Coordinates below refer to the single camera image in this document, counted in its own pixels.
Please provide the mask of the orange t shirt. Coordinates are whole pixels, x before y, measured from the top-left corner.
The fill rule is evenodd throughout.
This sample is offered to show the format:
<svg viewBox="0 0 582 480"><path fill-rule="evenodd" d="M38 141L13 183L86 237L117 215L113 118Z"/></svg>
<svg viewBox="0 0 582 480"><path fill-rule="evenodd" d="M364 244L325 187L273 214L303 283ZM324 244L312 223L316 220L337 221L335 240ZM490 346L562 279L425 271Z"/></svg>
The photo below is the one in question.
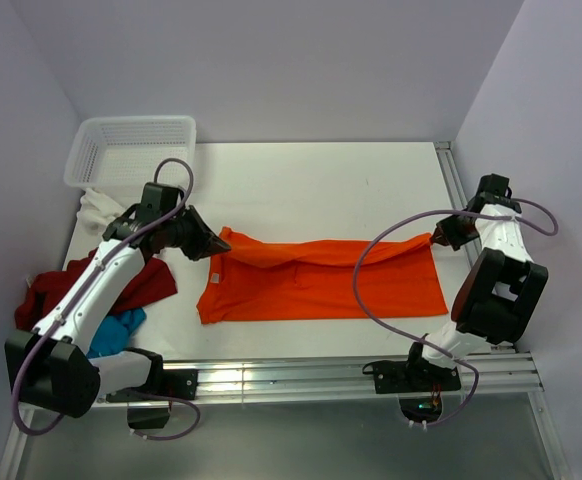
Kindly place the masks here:
<svg viewBox="0 0 582 480"><path fill-rule="evenodd" d="M202 324L357 319L355 296L380 318L448 312L429 237L265 243L224 228L231 251L212 257L197 310Z"/></svg>

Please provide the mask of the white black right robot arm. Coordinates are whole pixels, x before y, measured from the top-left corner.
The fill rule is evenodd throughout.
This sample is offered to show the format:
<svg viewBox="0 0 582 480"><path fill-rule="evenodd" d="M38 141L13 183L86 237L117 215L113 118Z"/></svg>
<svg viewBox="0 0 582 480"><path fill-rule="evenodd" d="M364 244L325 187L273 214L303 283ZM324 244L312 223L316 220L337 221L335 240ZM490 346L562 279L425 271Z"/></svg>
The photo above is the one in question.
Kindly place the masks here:
<svg viewBox="0 0 582 480"><path fill-rule="evenodd" d="M521 206L509 179L480 179L465 210L478 216L451 215L436 224L431 242L457 251L477 240L481 250L460 287L450 319L412 345L404 365L406 383L423 390L452 376L457 359L487 346L520 339L548 281L548 270L528 253L520 228Z"/></svg>

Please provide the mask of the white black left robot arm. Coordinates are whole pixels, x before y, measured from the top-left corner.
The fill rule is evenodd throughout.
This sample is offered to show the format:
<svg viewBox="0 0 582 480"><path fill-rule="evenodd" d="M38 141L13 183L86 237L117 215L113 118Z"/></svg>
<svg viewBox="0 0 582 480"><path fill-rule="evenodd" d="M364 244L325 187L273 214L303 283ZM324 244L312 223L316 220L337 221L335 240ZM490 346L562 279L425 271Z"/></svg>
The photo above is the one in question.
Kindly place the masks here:
<svg viewBox="0 0 582 480"><path fill-rule="evenodd" d="M143 399L162 394L161 355L138 348L93 359L87 354L123 290L155 254L177 248L197 261L229 251L187 197L180 187L146 184L140 202L105 229L93 258L59 303L31 330L10 334L5 356L13 404L79 418L111 393L131 389Z"/></svg>

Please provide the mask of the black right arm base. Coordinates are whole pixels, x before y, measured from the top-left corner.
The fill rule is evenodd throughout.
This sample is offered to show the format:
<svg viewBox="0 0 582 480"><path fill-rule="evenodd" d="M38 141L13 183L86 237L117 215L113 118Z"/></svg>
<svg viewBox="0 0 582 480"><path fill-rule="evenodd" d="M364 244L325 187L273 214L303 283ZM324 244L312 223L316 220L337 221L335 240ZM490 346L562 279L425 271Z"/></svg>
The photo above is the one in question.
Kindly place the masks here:
<svg viewBox="0 0 582 480"><path fill-rule="evenodd" d="M440 368L427 362L420 365L417 361L378 360L364 365L362 373L373 377L376 394L417 394L399 399L402 414L414 422L437 421L443 411L442 393L462 387L456 368Z"/></svg>

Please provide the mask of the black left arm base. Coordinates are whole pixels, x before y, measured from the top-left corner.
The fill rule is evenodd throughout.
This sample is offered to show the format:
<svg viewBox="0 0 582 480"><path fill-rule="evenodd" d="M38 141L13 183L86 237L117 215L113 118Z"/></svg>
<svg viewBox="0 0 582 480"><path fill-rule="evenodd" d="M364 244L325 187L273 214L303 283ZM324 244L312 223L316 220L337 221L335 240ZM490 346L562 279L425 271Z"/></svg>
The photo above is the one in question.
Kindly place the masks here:
<svg viewBox="0 0 582 480"><path fill-rule="evenodd" d="M181 438L191 433L200 423L200 409L193 403L198 386L199 371L193 368L167 369L157 387L142 391L139 387L108 394L109 404L127 404L127 424L132 433L154 441ZM193 411L192 424L184 431L158 435L172 419L176 406Z"/></svg>

